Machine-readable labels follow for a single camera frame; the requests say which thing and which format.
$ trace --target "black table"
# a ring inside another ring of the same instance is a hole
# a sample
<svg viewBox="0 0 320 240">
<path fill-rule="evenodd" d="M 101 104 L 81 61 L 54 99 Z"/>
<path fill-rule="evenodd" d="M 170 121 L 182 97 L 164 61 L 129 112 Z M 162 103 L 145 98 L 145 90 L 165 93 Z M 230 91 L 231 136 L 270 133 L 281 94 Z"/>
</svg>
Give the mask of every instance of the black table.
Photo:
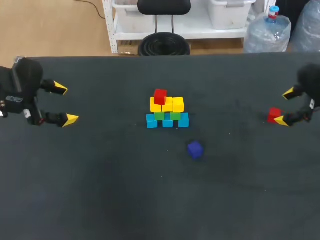
<svg viewBox="0 0 320 240">
<path fill-rule="evenodd" d="M 0 120 L 1 240 L 318 240 L 320 125 L 266 122 L 319 54 L 38 58 L 66 128 Z M 147 129 L 155 88 L 190 128 Z M 194 162 L 186 143 L 202 141 Z"/>
</svg>

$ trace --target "red cube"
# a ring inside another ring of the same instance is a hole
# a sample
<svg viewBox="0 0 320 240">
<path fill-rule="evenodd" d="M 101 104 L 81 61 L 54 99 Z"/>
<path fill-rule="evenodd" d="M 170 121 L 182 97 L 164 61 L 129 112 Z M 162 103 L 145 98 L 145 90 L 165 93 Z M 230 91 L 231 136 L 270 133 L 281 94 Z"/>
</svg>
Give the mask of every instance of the red cube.
<svg viewBox="0 0 320 240">
<path fill-rule="evenodd" d="M 167 90 L 156 89 L 154 92 L 154 104 L 165 105 L 167 99 Z"/>
<path fill-rule="evenodd" d="M 281 116 L 282 116 L 281 110 L 279 108 L 272 107 L 270 108 L 267 122 L 271 124 L 276 124 L 277 122 L 275 121 L 275 119 Z"/>
</svg>

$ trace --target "wooden floor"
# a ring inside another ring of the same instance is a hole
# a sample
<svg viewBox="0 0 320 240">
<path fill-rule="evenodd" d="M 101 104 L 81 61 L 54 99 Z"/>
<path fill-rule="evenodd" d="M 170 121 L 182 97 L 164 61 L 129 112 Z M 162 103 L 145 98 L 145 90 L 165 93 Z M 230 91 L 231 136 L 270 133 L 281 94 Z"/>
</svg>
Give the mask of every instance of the wooden floor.
<svg viewBox="0 0 320 240">
<path fill-rule="evenodd" d="M 102 0 L 89 0 L 104 16 Z M 191 54 L 241 53 L 240 39 L 192 41 Z M 0 66 L 16 56 L 114 56 L 105 20 L 74 0 L 0 0 Z"/>
</svg>

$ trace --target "robotic arm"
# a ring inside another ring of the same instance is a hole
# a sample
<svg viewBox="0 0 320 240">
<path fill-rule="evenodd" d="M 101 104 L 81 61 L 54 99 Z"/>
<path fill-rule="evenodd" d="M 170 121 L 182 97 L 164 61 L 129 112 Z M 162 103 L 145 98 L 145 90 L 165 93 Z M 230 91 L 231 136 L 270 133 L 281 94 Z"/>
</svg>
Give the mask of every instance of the robotic arm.
<svg viewBox="0 0 320 240">
<path fill-rule="evenodd" d="M 283 94 L 286 100 L 291 100 L 306 93 L 305 104 L 295 112 L 275 118 L 283 126 L 291 127 L 295 123 L 312 120 L 315 108 L 320 107 L 320 66 L 308 64 L 298 71 L 298 84 Z"/>
<path fill-rule="evenodd" d="M 24 112 L 31 125 L 48 123 L 63 128 L 75 123 L 78 116 L 38 109 L 36 97 L 39 89 L 59 95 L 68 91 L 56 81 L 43 79 L 43 74 L 41 65 L 28 58 L 18 58 L 12 68 L 0 66 L 0 117 Z"/>
</svg>

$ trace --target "cable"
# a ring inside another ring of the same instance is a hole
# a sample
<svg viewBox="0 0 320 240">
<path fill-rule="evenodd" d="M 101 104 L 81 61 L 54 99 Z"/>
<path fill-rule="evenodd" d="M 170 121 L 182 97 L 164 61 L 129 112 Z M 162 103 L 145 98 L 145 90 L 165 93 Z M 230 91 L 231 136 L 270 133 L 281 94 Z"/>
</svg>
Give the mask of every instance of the cable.
<svg viewBox="0 0 320 240">
<path fill-rule="evenodd" d="M 102 19 L 104 19 L 104 20 L 106 19 L 105 17 L 103 17 L 103 16 L 100 15 L 100 12 L 99 12 L 97 6 L 94 5 L 92 2 L 90 2 L 90 1 L 85 1 L 85 0 L 74 0 L 74 1 L 76 1 L 76 2 L 82 2 L 82 3 L 87 3 L 87 4 L 93 5 L 93 6 L 95 7 L 96 12 L 99 14 L 99 17 L 102 18 Z"/>
</svg>

